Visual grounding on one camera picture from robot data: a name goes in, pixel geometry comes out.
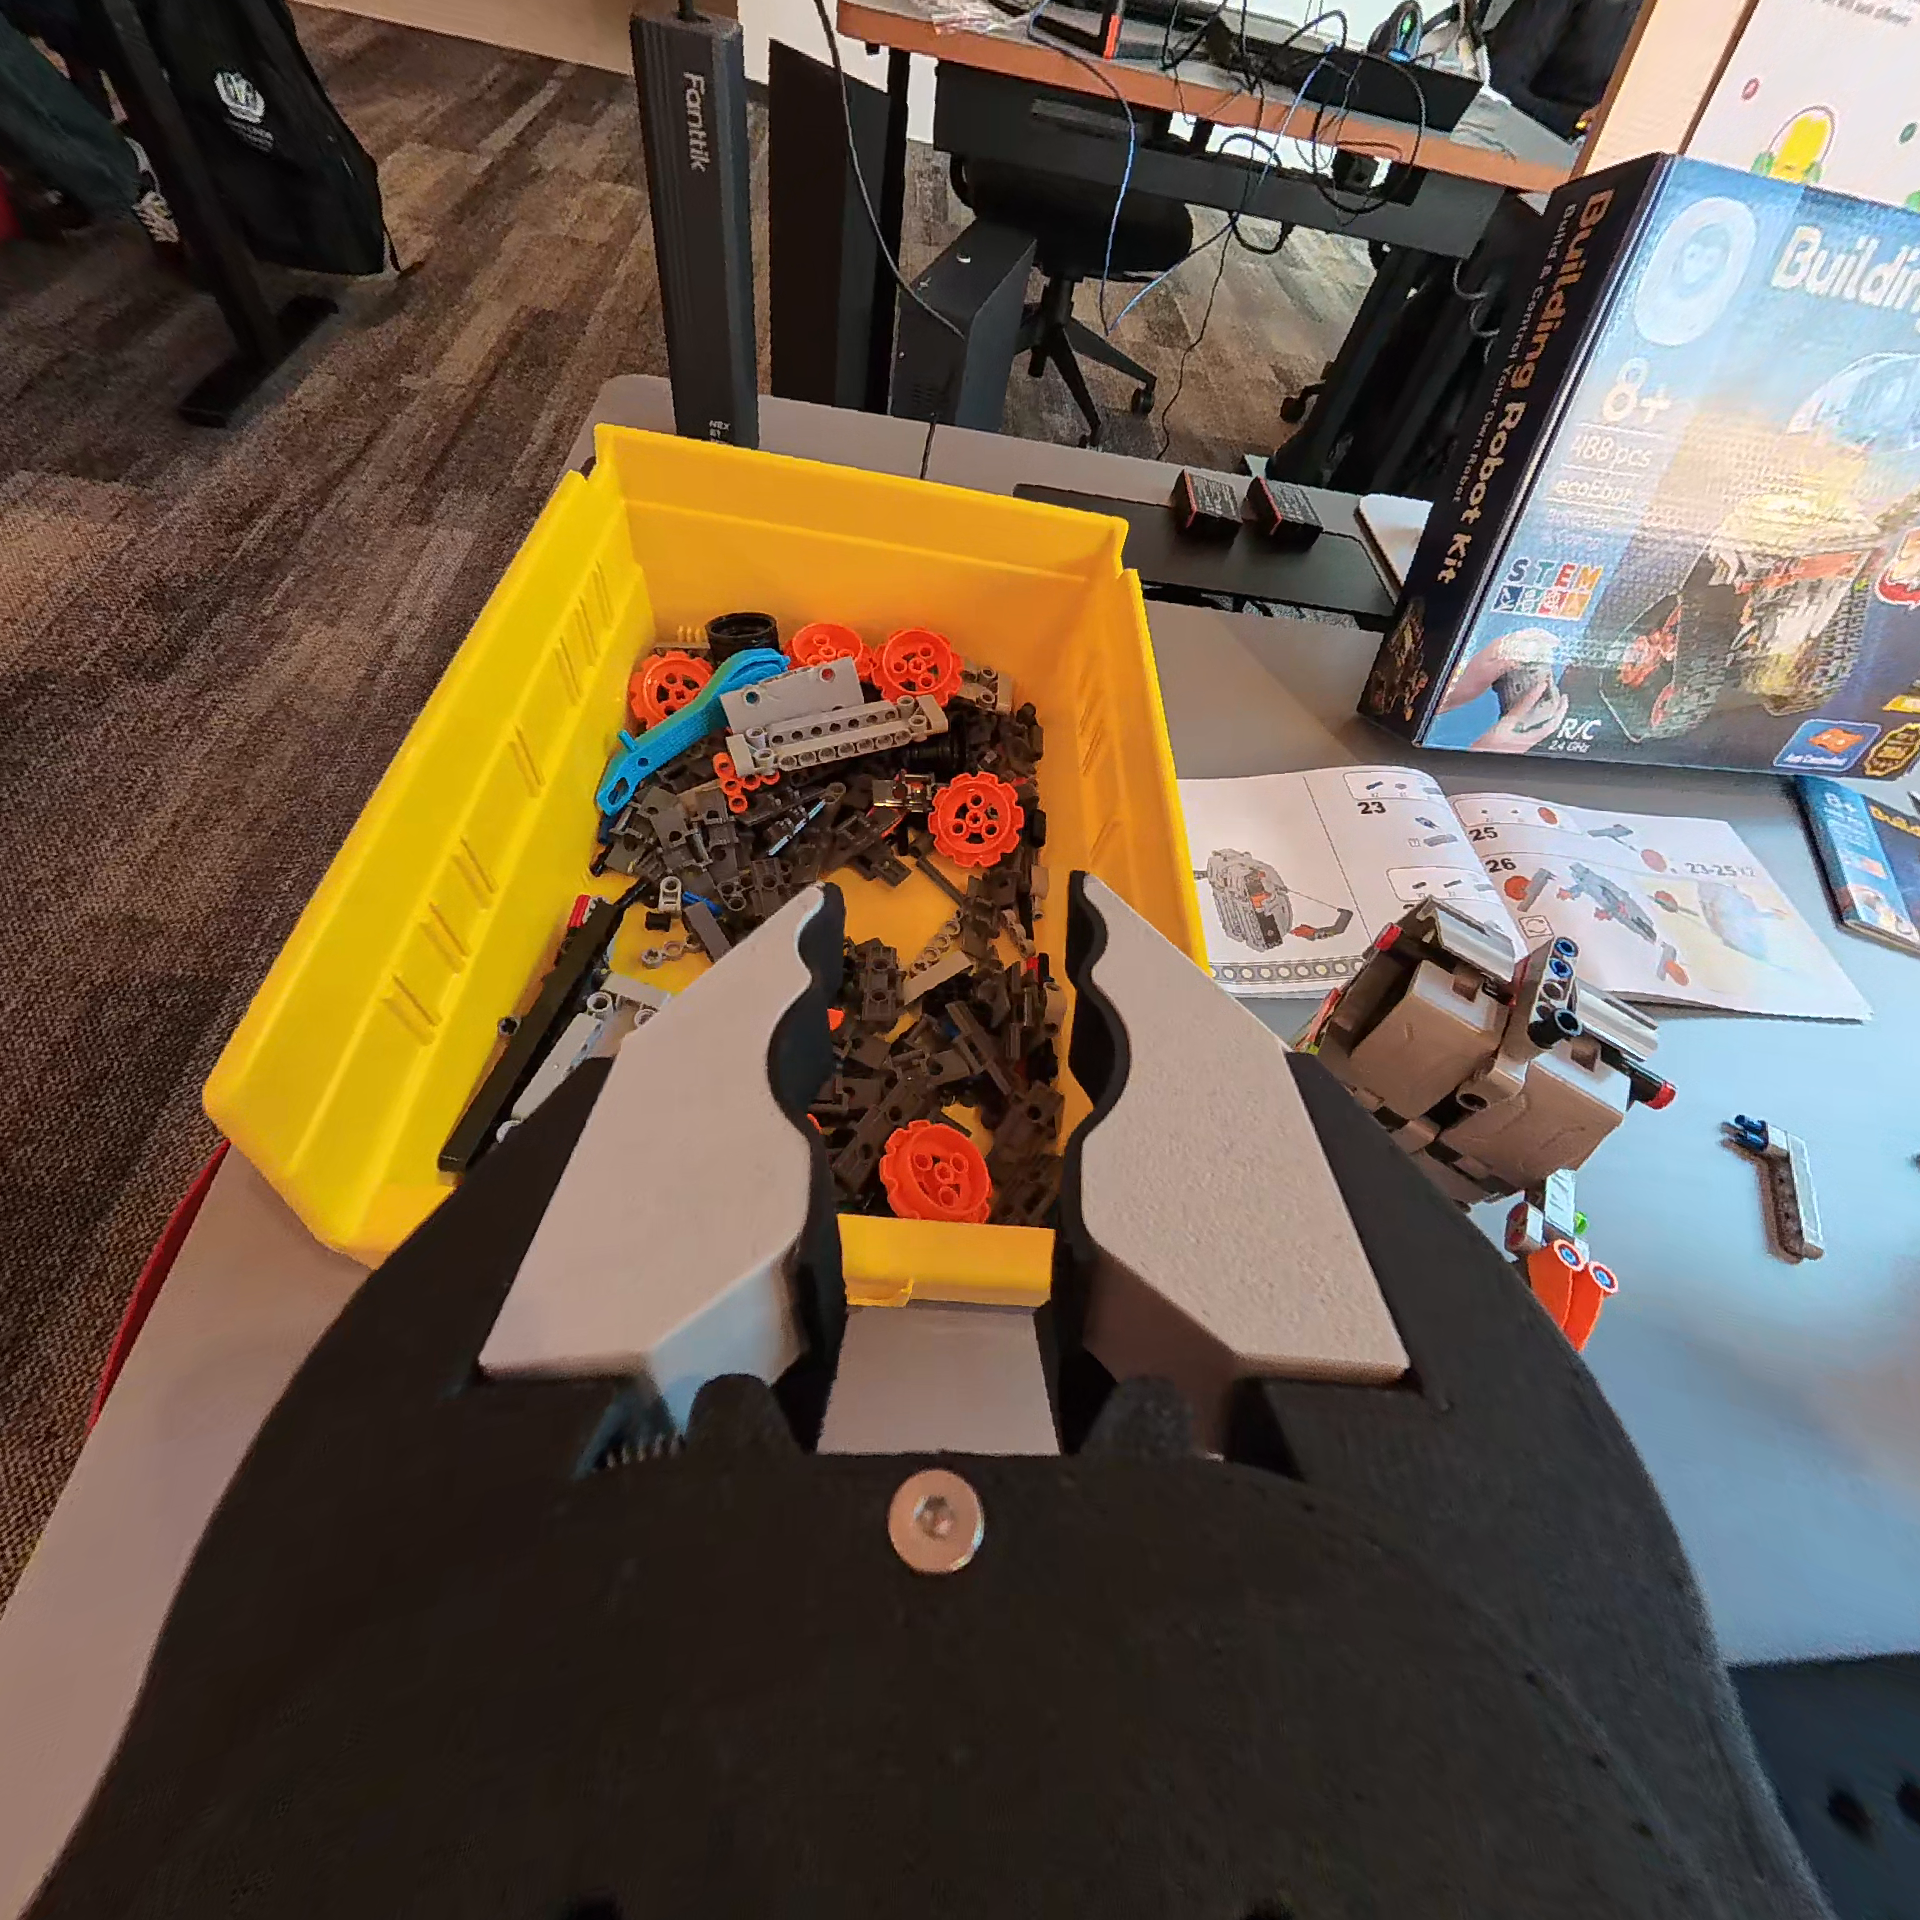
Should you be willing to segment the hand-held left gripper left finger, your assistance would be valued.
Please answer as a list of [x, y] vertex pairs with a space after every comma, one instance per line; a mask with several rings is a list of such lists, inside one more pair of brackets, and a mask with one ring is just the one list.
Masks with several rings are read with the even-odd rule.
[[805, 1448], [847, 1296], [825, 1141], [845, 900], [813, 883], [631, 1030], [478, 1356], [491, 1377], [625, 1375], [681, 1429], [769, 1383]]

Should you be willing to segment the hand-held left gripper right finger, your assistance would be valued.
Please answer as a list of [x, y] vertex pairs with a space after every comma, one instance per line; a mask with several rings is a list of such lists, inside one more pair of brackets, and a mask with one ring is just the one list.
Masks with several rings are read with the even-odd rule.
[[1067, 888], [1052, 1400], [1066, 1452], [1113, 1390], [1170, 1383], [1222, 1452], [1243, 1385], [1398, 1387], [1410, 1360], [1285, 1041], [1108, 883]]

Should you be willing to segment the long black beam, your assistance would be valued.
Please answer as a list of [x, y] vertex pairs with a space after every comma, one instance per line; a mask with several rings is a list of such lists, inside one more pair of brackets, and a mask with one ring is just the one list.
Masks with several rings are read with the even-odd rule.
[[503, 1016], [499, 1024], [503, 1047], [453, 1124], [438, 1152], [438, 1172], [463, 1177], [511, 1123], [537, 1069], [559, 1044], [574, 1016], [587, 1012], [587, 999], [605, 981], [613, 940], [634, 900], [636, 891], [610, 900], [595, 897], [578, 924], [567, 927], [532, 1005], [524, 1014]]

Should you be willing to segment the partly built grey toy robot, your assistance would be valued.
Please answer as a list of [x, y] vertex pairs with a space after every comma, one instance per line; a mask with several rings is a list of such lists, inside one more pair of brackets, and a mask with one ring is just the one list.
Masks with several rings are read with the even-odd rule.
[[1509, 1204], [1503, 1252], [1577, 1353], [1619, 1288], [1577, 1172], [1630, 1111], [1674, 1104], [1657, 1044], [1575, 940], [1516, 956], [1445, 900], [1386, 927], [1303, 1037], [1454, 1206]]

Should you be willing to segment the pile of dark building bricks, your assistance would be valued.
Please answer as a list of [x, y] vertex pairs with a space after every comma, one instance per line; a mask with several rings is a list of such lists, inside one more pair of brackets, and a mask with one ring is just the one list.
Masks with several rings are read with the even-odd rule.
[[[964, 662], [947, 733], [917, 748], [762, 781], [738, 776], [725, 731], [703, 739], [615, 819], [599, 812], [593, 869], [637, 893], [644, 972], [713, 963], [809, 885], [845, 885], [833, 1068], [807, 1112], [839, 1206], [893, 1216], [878, 1172], [890, 1134], [943, 1119], [987, 1158], [982, 1225], [1026, 1229], [1054, 1220], [1066, 1131], [1066, 985], [1041, 926], [1045, 733], [1007, 673]], [[1025, 804], [1018, 848], [982, 871], [927, 835], [933, 796], [959, 774], [1011, 780]]]

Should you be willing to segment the yellow plastic bin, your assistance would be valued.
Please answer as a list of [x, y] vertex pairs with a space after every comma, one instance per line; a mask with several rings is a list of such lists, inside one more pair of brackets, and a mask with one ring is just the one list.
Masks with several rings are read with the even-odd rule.
[[1030, 944], [1066, 972], [1067, 878], [1204, 964], [1159, 670], [1115, 519], [917, 475], [595, 427], [428, 699], [205, 1085], [318, 1241], [373, 1267], [458, 1183], [442, 1152], [559, 953], [596, 789], [655, 646], [764, 612], [879, 648], [931, 631], [1030, 704], [1047, 840]]

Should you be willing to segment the grey desk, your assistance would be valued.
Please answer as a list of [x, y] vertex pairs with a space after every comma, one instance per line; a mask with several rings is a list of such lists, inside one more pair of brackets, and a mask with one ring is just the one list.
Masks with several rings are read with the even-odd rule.
[[1251, 1462], [1119, 1385], [1067, 1455], [805, 1452], [703, 1390], [615, 1462], [610, 1375], [479, 1383], [587, 1105], [364, 1279], [209, 1172], [5, 1616], [5, 1916], [1821, 1916], [1916, 1851], [1916, 1145], [1826, 1097], [1860, 1241], [1773, 1300], [1732, 1169], [1579, 1372], [1331, 1092], [1403, 1385], [1273, 1383]]

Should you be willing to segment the black desk leg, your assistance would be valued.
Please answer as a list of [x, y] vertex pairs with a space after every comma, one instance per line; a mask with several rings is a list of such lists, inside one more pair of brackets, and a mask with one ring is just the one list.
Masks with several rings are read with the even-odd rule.
[[308, 350], [341, 307], [327, 294], [293, 294], [274, 303], [255, 275], [254, 255], [226, 209], [198, 142], [130, 3], [94, 3], [103, 48], [111, 51], [111, 83], [129, 107], [142, 149], [154, 159], [182, 249], [202, 275], [228, 334], [228, 357], [181, 397], [191, 424], [226, 427]]

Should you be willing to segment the wooden top office desk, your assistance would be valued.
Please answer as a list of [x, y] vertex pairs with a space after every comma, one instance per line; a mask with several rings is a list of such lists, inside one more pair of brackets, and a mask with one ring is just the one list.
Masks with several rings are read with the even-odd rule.
[[1297, 393], [1281, 472], [1325, 485], [1353, 443], [1350, 421], [1386, 369], [1388, 336], [1427, 275], [1481, 246], [1501, 207], [1573, 179], [1577, 144], [1532, 124], [1483, 89], [1452, 128], [1347, 117], [1337, 103], [1281, 89], [1236, 89], [1233, 73], [1191, 76], [1145, 54], [1093, 60], [1075, 38], [1028, 30], [1021, 13], [964, 4], [837, 4], [829, 36], [890, 57], [887, 99], [906, 105], [906, 62], [935, 62], [933, 145], [1047, 180], [1106, 184], [1106, 215], [1134, 193], [1213, 207], [1236, 221], [1347, 232], [1379, 249], [1316, 396]]

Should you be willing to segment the open instruction booklet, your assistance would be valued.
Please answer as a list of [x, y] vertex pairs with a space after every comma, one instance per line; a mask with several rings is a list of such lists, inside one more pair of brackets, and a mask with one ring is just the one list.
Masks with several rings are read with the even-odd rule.
[[1620, 1000], [1867, 1021], [1867, 999], [1748, 843], [1700, 819], [1513, 792], [1452, 798], [1423, 773], [1350, 763], [1181, 780], [1213, 979], [1321, 999], [1383, 933], [1445, 904], [1513, 973], [1553, 940]]

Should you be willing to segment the blue brick separator tool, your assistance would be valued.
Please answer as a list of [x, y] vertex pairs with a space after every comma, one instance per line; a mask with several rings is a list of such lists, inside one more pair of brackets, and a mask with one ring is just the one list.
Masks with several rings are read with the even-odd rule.
[[617, 751], [595, 792], [605, 821], [634, 801], [641, 787], [670, 761], [693, 751], [703, 739], [731, 727], [727, 697], [782, 677], [789, 668], [780, 651], [749, 651], [711, 668], [703, 693], [684, 711], [649, 731], [619, 731]]

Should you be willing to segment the grey angled beam blue pins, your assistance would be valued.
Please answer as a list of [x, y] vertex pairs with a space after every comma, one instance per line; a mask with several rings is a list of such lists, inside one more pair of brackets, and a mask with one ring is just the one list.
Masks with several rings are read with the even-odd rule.
[[1785, 1126], [1745, 1112], [1727, 1118], [1722, 1134], [1757, 1168], [1777, 1252], [1788, 1262], [1821, 1260], [1826, 1236], [1820, 1223], [1806, 1141]]

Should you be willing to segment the black tabletop board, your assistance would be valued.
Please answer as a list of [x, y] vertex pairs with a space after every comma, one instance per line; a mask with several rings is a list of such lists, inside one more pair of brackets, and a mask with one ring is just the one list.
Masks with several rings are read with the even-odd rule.
[[1014, 495], [1071, 511], [1117, 519], [1126, 534], [1122, 563], [1145, 587], [1173, 599], [1227, 593], [1243, 600], [1287, 603], [1350, 616], [1364, 631], [1383, 632], [1402, 592], [1393, 587], [1371, 548], [1342, 532], [1321, 532], [1306, 547], [1282, 547], [1252, 520], [1234, 540], [1191, 534], [1167, 503], [1142, 503], [1075, 488], [1018, 485]]

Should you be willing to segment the white rounded board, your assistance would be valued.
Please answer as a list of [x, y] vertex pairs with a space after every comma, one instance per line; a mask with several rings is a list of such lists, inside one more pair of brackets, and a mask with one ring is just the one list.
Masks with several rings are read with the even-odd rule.
[[1402, 592], [1427, 529], [1430, 501], [1398, 493], [1356, 495], [1356, 520], [1393, 592]]

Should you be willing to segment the blue cover booklet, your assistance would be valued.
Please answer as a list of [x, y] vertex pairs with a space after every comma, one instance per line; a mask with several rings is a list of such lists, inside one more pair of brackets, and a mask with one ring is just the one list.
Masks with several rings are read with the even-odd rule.
[[1835, 921], [1873, 944], [1918, 956], [1918, 816], [1860, 787], [1799, 774], [1791, 796]]

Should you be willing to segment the robot kit cardboard box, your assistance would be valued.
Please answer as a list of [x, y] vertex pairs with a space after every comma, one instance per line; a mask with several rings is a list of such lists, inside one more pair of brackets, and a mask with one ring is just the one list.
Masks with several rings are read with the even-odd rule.
[[1562, 188], [1357, 697], [1435, 751], [1913, 781], [1918, 217]]

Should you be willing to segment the black computer box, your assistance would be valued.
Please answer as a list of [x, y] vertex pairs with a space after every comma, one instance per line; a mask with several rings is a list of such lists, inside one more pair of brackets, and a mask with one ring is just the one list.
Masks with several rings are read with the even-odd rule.
[[1033, 261], [1033, 235], [972, 221], [927, 262], [898, 319], [892, 415], [1001, 432]]

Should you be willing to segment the black slim tower device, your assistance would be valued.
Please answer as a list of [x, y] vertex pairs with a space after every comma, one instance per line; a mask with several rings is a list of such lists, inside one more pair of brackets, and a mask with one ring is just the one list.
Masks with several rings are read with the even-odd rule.
[[731, 16], [631, 16], [646, 196], [676, 433], [759, 443], [746, 43]]

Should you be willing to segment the black upright panel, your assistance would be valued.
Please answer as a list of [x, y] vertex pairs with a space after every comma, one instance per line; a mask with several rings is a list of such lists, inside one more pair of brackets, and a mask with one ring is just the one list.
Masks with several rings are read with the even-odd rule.
[[839, 87], [827, 62], [780, 38], [769, 57], [772, 393], [869, 414], [890, 406], [897, 283], [879, 262], [902, 100]]

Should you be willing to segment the black office chair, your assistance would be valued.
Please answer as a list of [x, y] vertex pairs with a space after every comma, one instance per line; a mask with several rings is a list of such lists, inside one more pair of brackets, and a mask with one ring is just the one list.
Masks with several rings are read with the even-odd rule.
[[987, 224], [1033, 235], [1042, 287], [1041, 300], [1025, 307], [1018, 352], [1025, 355], [1030, 377], [1058, 369], [1086, 421], [1082, 446], [1098, 446], [1102, 437], [1102, 414], [1089, 391], [1084, 359], [1131, 377], [1131, 409], [1137, 415], [1150, 415], [1156, 377], [1076, 319], [1071, 297], [1084, 280], [1147, 285], [1174, 269], [1193, 244], [1188, 206], [1131, 188], [1102, 189], [1100, 183], [959, 155], [951, 158], [951, 188]]

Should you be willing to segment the black backpack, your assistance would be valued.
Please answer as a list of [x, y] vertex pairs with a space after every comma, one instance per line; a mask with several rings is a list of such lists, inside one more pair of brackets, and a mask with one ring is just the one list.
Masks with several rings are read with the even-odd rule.
[[286, 3], [142, 3], [163, 73], [249, 251], [375, 278], [391, 267], [377, 165], [332, 100]]

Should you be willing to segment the black laptop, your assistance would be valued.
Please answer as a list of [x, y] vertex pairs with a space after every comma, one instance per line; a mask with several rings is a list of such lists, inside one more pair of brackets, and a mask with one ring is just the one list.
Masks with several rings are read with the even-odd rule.
[[1455, 31], [1429, 31], [1418, 13], [1403, 4], [1370, 41], [1348, 43], [1337, 33], [1333, 12], [1291, 22], [1234, 4], [1207, 28], [1209, 60], [1327, 113], [1454, 133], [1489, 87], [1489, 60], [1479, 46], [1466, 48]]

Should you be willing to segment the white toy picture box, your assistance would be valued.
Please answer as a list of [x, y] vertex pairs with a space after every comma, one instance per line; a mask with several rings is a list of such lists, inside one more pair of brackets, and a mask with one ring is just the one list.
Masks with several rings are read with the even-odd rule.
[[1575, 171], [1649, 153], [1916, 207], [1918, 4], [1645, 4]]

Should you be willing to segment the light grey beam frame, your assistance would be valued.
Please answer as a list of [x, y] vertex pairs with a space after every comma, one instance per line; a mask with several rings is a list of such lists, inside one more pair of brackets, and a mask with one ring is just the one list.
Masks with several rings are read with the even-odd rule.
[[917, 748], [948, 729], [947, 711], [927, 695], [869, 699], [866, 693], [853, 660], [834, 657], [722, 695], [727, 753], [738, 776], [798, 776]]

